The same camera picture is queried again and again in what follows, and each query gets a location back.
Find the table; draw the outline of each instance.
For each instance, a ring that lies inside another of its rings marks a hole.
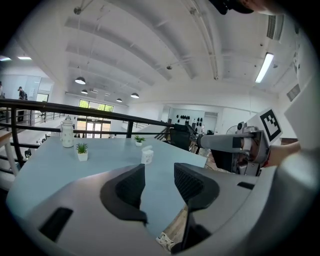
[[[64,148],[59,138],[48,138],[25,163],[10,189],[6,203],[14,215],[28,213],[69,182],[141,163],[142,147],[130,138],[74,138],[74,144],[88,144],[88,160],[80,162],[75,147]],[[154,138],[152,163],[145,166],[145,188],[140,209],[147,214],[146,228],[158,236],[184,207],[174,181],[174,163],[204,167],[206,158]]]

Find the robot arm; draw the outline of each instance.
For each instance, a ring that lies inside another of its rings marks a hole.
[[[260,167],[268,160],[270,145],[281,134],[282,129],[275,112],[268,108],[246,123],[239,123],[236,134],[199,136],[197,145],[210,149],[213,157],[219,152],[219,158],[227,158],[224,161],[227,162],[227,166],[218,166],[217,163],[218,168],[236,174],[257,176]],[[254,155],[251,153],[253,141],[258,142],[258,149]]]

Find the chair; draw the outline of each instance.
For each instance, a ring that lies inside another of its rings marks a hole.
[[[189,151],[191,134],[185,125],[175,124],[169,132],[170,140],[166,140],[166,143]]]

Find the glass door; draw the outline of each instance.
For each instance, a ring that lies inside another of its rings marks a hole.
[[[94,130],[95,131],[101,131],[101,123],[95,123],[94,124]],[[95,138],[100,138],[101,134],[94,134]]]
[[[88,131],[94,131],[94,127],[95,127],[95,124],[93,122],[87,122],[86,123],[86,129]],[[93,138],[93,134],[92,133],[87,133],[86,137],[87,138]]]

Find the white plant pot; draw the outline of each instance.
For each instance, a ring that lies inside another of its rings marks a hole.
[[[88,151],[85,154],[78,154],[78,158],[80,162],[84,162],[88,160]]]

